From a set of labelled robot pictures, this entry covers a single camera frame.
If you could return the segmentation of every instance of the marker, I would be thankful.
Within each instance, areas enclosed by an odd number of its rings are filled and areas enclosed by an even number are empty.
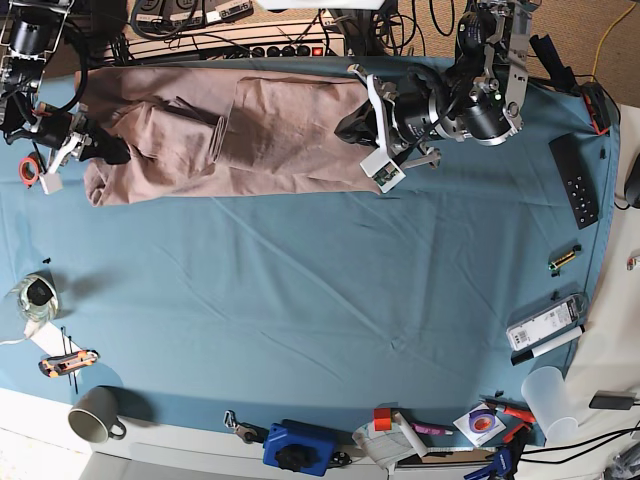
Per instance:
[[[550,352],[554,348],[558,348],[565,343],[569,343],[571,340],[575,340],[580,335],[584,333],[584,325],[580,325],[579,327],[573,328],[568,332],[563,333],[562,335],[558,335],[555,338],[552,338],[548,342],[543,343],[537,347],[533,347],[531,350],[527,350],[526,352],[522,352],[515,357],[511,357],[512,365],[519,365],[522,362],[526,362],[527,360],[531,360],[532,358],[539,357],[540,355],[544,355],[547,352]]]
[[[438,425],[429,425],[427,423],[412,423],[411,427],[418,433],[423,435],[453,435],[451,430]]]

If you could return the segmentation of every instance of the gray mug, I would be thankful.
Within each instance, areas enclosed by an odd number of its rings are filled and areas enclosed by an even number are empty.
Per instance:
[[[80,438],[91,443],[104,443],[109,438],[122,440],[127,434],[117,413],[118,403],[113,393],[104,387],[95,387],[78,400],[67,418],[69,426]],[[113,433],[114,425],[122,433]]]

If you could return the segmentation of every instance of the beige cloth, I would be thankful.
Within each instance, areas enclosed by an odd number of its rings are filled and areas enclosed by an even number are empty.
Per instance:
[[[88,116],[130,146],[131,161],[91,161],[94,206],[161,196],[374,191],[338,122],[367,99],[357,81],[278,72],[108,68],[91,72]]]

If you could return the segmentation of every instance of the remote control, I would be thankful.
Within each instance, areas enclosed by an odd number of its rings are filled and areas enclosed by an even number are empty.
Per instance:
[[[560,178],[569,198],[578,228],[593,225],[598,221],[598,200],[573,134],[563,135],[549,143],[556,161]]]

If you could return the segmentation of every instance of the screwdriver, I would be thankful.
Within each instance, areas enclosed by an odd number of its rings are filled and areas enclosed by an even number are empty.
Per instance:
[[[498,412],[502,412],[505,415],[519,418],[524,422],[536,423],[536,417],[533,416],[533,413],[527,412],[526,410],[518,410],[517,408],[508,407],[506,405],[489,405],[489,407],[494,408]]]

